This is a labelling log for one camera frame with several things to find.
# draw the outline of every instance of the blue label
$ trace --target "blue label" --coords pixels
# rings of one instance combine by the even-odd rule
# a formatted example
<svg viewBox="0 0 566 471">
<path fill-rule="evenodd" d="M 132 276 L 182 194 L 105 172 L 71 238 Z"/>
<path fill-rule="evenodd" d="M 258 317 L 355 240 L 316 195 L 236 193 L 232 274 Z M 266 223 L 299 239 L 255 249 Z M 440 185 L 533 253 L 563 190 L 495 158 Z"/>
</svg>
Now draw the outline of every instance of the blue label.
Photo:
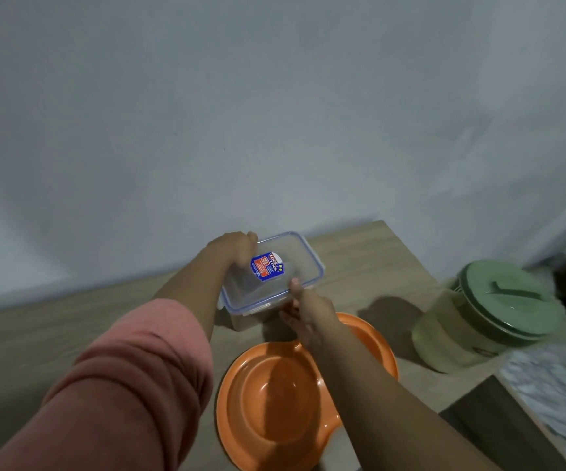
<svg viewBox="0 0 566 471">
<path fill-rule="evenodd" d="M 273 251 L 254 257 L 250 261 L 250 266 L 252 266 L 252 272 L 261 281 L 268 281 L 285 274 L 285 264 L 280 256 Z"/>
</svg>

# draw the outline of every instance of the wooden table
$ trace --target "wooden table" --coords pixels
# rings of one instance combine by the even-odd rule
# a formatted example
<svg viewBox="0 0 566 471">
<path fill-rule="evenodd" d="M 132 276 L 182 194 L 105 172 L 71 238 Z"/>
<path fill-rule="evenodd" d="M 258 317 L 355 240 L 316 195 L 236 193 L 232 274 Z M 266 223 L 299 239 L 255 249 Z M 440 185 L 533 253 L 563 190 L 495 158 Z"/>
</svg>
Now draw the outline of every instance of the wooden table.
<svg viewBox="0 0 566 471">
<path fill-rule="evenodd" d="M 316 290 L 338 311 L 358 315 L 388 340 L 398 359 L 401 383 L 435 412 L 475 388 L 500 366 L 499 358 L 462 375 L 429 370 L 416 355 L 410 330 L 436 300 L 440 286 L 383 221 L 309 240 L 326 274 Z M 27 421 L 47 388 L 62 376 L 91 340 L 118 317 L 148 300 L 170 274 L 74 294 L 59 300 L 0 311 L 0 445 Z M 225 311 L 216 316 L 211 339 L 215 387 L 249 347 L 290 340 L 279 320 L 244 332 L 228 328 Z M 231 470 L 219 444 L 214 400 L 181 470 Z"/>
</svg>

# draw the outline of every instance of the person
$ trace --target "person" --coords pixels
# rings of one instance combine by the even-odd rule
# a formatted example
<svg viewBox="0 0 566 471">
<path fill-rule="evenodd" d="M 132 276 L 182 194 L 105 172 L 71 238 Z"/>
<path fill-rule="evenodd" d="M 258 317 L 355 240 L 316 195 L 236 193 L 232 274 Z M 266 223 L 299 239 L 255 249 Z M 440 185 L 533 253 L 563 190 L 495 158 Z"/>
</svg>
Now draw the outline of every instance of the person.
<svg viewBox="0 0 566 471">
<path fill-rule="evenodd" d="M 213 391 L 208 340 L 224 277 L 249 264 L 256 243 L 253 232 L 210 242 L 92 342 L 0 450 L 0 471 L 175 471 Z M 332 302 L 297 279 L 290 293 L 281 317 L 322 372 L 365 471 L 498 471 L 383 369 Z"/>
</svg>

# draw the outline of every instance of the green container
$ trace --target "green container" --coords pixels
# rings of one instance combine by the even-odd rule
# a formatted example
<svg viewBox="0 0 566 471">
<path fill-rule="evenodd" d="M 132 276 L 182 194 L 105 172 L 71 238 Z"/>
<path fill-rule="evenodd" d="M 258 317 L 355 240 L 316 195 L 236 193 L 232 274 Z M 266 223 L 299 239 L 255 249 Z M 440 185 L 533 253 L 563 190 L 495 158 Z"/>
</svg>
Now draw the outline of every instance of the green container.
<svg viewBox="0 0 566 471">
<path fill-rule="evenodd" d="M 501 261 L 467 264 L 412 330 L 420 357 L 454 373 L 543 340 L 565 309 L 530 273 Z"/>
</svg>

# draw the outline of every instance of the orange plastic dish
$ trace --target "orange plastic dish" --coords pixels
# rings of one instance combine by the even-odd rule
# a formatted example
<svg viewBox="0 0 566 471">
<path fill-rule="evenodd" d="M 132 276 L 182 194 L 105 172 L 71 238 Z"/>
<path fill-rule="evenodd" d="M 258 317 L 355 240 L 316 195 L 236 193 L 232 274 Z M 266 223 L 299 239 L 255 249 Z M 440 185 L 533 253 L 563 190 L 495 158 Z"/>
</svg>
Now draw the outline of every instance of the orange plastic dish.
<svg viewBox="0 0 566 471">
<path fill-rule="evenodd" d="M 337 313 L 398 379 L 383 336 L 362 319 Z M 242 471 L 310 471 L 342 425 L 309 352 L 298 341 L 249 348 L 226 372 L 216 406 L 219 439 Z"/>
</svg>

